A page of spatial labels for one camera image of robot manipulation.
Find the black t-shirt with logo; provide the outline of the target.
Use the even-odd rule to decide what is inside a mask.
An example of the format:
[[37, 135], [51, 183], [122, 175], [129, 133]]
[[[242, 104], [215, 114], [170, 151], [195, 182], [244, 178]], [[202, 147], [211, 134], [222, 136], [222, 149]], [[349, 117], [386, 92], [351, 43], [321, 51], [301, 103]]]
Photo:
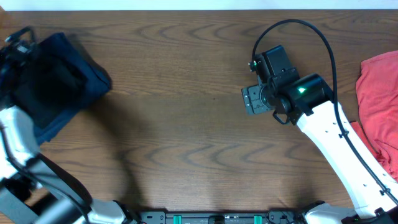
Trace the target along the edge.
[[40, 129], [46, 128], [81, 96], [87, 78], [77, 68], [57, 57], [35, 61], [37, 75], [11, 93]]

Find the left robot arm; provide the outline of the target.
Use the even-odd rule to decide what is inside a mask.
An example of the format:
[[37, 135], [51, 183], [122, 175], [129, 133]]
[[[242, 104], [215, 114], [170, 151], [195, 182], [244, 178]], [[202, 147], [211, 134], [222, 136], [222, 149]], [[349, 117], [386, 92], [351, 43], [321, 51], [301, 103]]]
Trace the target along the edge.
[[130, 223], [118, 201], [92, 198], [40, 151], [109, 80], [69, 44], [1, 50], [1, 211], [16, 223]]

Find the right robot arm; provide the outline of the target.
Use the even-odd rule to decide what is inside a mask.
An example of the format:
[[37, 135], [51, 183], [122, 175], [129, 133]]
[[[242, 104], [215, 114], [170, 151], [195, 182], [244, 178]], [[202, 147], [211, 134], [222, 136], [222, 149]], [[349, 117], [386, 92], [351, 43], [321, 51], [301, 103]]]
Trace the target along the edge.
[[373, 158], [348, 123], [333, 91], [317, 74], [258, 77], [242, 89], [248, 114], [287, 117], [316, 146], [343, 183], [353, 207], [315, 203], [297, 223], [397, 223], [397, 182]]

